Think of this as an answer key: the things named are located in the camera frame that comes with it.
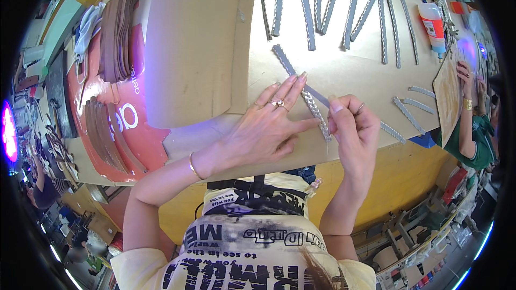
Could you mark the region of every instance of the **factory floor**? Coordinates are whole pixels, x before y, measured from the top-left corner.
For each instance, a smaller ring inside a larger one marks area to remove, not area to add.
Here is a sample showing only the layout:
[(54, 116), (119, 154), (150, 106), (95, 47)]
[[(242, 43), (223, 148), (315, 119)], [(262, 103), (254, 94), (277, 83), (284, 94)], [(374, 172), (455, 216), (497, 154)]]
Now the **factory floor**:
[[(394, 144), (379, 149), (371, 189), (358, 212), (355, 231), (387, 220), (389, 211), (397, 214), (400, 209), (409, 209), (419, 203), (434, 186), (435, 178), (448, 157), (450, 155), (438, 146), (425, 149), (410, 141), (405, 145)], [(317, 165), (315, 174), (323, 179), (323, 183), (309, 200), (308, 207), (310, 220), (318, 226), (326, 205), (344, 177), (344, 171), (337, 160)], [(202, 203), (204, 191), (206, 184), (192, 185), (159, 209), (161, 229), (175, 244), (182, 243), (186, 228), (193, 222), (194, 211)], [(74, 208), (77, 207), (77, 197), (81, 197), (82, 202), (95, 202), (85, 200), (88, 196), (87, 189), (81, 188), (75, 195), (68, 195), (63, 200), (74, 205)], [(125, 210), (122, 198), (126, 201), (124, 196), (115, 204), (102, 204), (119, 226)]]

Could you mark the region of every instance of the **pink neon light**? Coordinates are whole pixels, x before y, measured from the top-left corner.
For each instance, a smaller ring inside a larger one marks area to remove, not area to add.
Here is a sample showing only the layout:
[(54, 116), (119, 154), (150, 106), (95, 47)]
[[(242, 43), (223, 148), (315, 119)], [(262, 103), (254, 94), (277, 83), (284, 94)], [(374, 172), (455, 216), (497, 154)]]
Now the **pink neon light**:
[(2, 141), (5, 154), (10, 161), (18, 159), (18, 141), (16, 139), (15, 119), (12, 116), (11, 106), (7, 101), (3, 102), (2, 110)]

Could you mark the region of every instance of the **green shirt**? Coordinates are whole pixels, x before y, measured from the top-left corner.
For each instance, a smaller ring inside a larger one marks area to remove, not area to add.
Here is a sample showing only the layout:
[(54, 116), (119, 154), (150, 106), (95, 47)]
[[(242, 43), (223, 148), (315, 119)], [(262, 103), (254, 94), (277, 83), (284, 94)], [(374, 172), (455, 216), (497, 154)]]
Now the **green shirt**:
[[(484, 114), (481, 117), (473, 117), (472, 138), (476, 145), (476, 151), (475, 155), (471, 159), (464, 156), (459, 151), (459, 131), (460, 119), (457, 122), (448, 143), (444, 147), (444, 150), (451, 153), (455, 158), (457, 158), (457, 160), (461, 161), (461, 163), (477, 170), (487, 168), (490, 163), (495, 161), (495, 153), (493, 145), (491, 144), (491, 137), (489, 137), (490, 135), (494, 136), (494, 129), (493, 126), (491, 126), (487, 115)], [(442, 146), (443, 139), (441, 132), (439, 132), (439, 136), (435, 143), (440, 147)]]

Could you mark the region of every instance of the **glue bottle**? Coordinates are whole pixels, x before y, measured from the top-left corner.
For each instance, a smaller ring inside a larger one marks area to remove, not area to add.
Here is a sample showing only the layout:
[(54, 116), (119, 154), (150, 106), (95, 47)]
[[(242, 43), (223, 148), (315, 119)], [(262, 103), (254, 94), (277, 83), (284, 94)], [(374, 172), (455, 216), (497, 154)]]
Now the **glue bottle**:
[(428, 33), (430, 44), (432, 44), (432, 51), (437, 53), (439, 60), (442, 60), (446, 46), (444, 45), (443, 20), (439, 14), (439, 7), (435, 3), (420, 3), (417, 8)]

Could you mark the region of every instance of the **stack of leather pieces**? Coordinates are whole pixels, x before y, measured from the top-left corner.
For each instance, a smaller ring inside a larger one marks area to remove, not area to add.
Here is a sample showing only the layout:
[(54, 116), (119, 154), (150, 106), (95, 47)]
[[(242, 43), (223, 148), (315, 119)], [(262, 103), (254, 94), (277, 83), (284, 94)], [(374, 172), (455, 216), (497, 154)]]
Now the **stack of leather pieces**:
[(102, 12), (99, 75), (116, 83), (131, 77), (129, 36), (138, 0), (110, 0)]
[(129, 158), (138, 170), (147, 172), (145, 166), (141, 164), (129, 149), (118, 124), (115, 122), (116, 115), (113, 103), (109, 103), (106, 106), (102, 102), (97, 101), (96, 97), (92, 97), (89, 101), (86, 101), (84, 112), (86, 117), (86, 129), (91, 145), (103, 162), (118, 171), (129, 173), (126, 164), (112, 140), (109, 123), (107, 122), (107, 114), (109, 114), (113, 121), (114, 137), (119, 142), (123, 153), (126, 154), (127, 158)]

